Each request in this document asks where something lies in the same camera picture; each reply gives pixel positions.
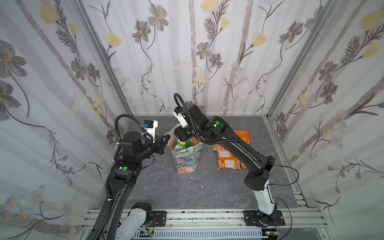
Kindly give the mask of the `green Fox's candy bag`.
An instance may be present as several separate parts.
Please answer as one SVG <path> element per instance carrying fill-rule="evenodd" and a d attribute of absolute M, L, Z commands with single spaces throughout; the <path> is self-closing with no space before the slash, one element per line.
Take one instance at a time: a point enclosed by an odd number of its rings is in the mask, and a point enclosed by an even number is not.
<path fill-rule="evenodd" d="M 189 148 L 189 147 L 192 147 L 195 145 L 195 139 L 194 138 L 190 138 L 188 139 L 187 141 L 185 142 L 182 142 L 180 140 L 177 140 L 175 146 L 174 146 L 174 150 L 175 151 L 180 151 L 180 150 L 183 150 L 183 149 L 186 149 L 186 148 Z"/>

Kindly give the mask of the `floral white paper bag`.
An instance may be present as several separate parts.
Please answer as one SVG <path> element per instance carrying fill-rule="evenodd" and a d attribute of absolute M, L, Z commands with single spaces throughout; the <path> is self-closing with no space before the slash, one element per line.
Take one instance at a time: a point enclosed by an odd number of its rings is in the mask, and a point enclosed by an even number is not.
<path fill-rule="evenodd" d="M 198 166 L 203 143 L 198 142 L 195 138 L 191 138 L 185 145 L 181 144 L 174 133 L 175 129 L 180 126 L 181 124 L 176 124 L 170 131 L 169 148 L 177 174 L 191 173 Z"/>

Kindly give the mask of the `orange mango candy bag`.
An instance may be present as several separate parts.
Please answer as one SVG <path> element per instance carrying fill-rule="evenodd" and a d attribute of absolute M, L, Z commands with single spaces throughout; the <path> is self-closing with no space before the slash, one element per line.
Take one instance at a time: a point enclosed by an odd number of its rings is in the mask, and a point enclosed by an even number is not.
<path fill-rule="evenodd" d="M 226 151 L 226 149 L 223 146 L 218 145 L 218 144 L 213 145 L 212 146 L 212 150 L 215 151 L 215 152 L 217 152 L 217 151 Z"/>
<path fill-rule="evenodd" d="M 247 167 L 232 153 L 226 150 L 217 151 L 218 169 L 244 170 Z"/>

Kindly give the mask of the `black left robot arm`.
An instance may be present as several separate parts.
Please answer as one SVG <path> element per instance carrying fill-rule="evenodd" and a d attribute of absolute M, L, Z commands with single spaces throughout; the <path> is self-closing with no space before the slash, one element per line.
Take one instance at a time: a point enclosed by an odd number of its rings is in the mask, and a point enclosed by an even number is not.
<path fill-rule="evenodd" d="M 131 131 L 121 135 L 119 120 L 129 118 L 139 127 L 140 132 Z M 107 196 L 99 216 L 92 227 L 88 240 L 114 240 L 126 201 L 132 192 L 140 172 L 142 161 L 154 154 L 163 155 L 170 135 L 156 136 L 157 121 L 145 120 L 140 123 L 133 116 L 121 114 L 115 119 L 118 148 L 114 164 L 105 182 Z"/>

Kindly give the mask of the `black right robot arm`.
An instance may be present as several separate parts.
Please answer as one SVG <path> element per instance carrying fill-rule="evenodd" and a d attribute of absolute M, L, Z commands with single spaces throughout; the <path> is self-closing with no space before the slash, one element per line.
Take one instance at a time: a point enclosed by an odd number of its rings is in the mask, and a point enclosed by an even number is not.
<path fill-rule="evenodd" d="M 244 183 L 254 191 L 258 203 L 253 225 L 266 228 L 275 222 L 278 210 L 269 181 L 270 172 L 276 166 L 275 158 L 253 149 L 221 117 L 207 118 L 197 106 L 188 108 L 178 93 L 174 94 L 174 99 L 177 104 L 174 116 L 180 123 L 174 131 L 175 136 L 182 142 L 195 138 L 206 145 L 220 145 L 240 160 L 249 171 Z"/>

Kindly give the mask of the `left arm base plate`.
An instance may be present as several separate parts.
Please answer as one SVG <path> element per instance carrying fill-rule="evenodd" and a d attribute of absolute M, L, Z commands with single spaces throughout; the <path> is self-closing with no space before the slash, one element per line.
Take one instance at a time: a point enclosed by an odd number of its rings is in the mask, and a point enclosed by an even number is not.
<path fill-rule="evenodd" d="M 152 212 L 152 222 L 150 227 L 165 227 L 167 221 L 167 212 L 166 211 L 153 211 Z"/>

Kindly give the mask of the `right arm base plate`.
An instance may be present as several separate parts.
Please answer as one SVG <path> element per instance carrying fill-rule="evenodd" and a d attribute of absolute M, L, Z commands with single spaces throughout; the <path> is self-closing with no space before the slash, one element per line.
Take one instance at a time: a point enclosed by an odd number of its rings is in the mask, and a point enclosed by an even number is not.
<path fill-rule="evenodd" d="M 271 215 L 264 214 L 259 210 L 244 211 L 244 218 L 247 226 L 267 228 L 286 225 L 282 212 L 279 210 L 274 210 Z"/>

